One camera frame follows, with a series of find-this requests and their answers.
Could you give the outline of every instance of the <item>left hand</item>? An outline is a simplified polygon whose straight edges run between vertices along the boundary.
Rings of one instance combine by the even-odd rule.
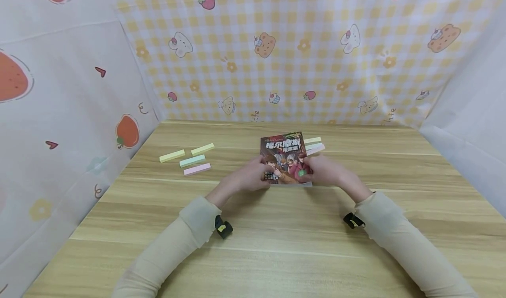
[[[268,189],[270,183],[264,180],[265,172],[272,173],[274,169],[266,164],[263,156],[259,155],[223,178],[216,188],[206,196],[206,199],[221,208],[230,197],[239,191]]]

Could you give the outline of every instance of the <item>hand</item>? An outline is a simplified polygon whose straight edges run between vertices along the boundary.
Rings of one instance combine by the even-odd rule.
[[[353,201],[359,203],[372,195],[372,192],[352,171],[338,162],[334,162],[323,155],[306,157],[304,162],[313,170],[313,174],[306,174],[300,178],[301,182],[320,182],[326,185],[336,185],[343,189]]]
[[[216,188],[206,196],[206,199],[221,208],[230,197],[239,191],[268,189],[270,182],[264,180],[265,172],[272,173],[274,169],[266,164],[263,156],[253,158],[246,165],[223,178]]]

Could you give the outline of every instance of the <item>beige sleeve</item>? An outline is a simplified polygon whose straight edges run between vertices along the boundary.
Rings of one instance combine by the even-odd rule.
[[[204,197],[194,199],[130,265],[113,298],[155,298],[161,284],[187,256],[209,241],[220,209]]]
[[[369,237],[399,262],[428,298],[477,298],[462,275],[386,195],[376,192],[355,209]]]

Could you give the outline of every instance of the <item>wooden table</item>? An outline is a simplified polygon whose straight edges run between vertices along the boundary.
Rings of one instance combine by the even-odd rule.
[[[303,131],[357,172],[467,278],[480,297],[506,293],[505,220],[417,131],[374,126],[167,121],[156,129],[25,297],[110,297],[124,269],[193,198],[259,154],[260,137]],[[212,169],[183,177],[159,156],[213,142]],[[233,234],[210,241],[167,279],[161,297],[422,297],[331,187],[271,188],[224,207]]]

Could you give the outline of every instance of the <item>book cover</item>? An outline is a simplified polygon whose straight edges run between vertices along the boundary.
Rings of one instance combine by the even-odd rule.
[[[312,174],[309,165],[304,164],[306,146],[302,132],[260,138],[260,154],[274,168],[274,173],[265,174],[271,184],[312,186],[300,181],[303,175]]]

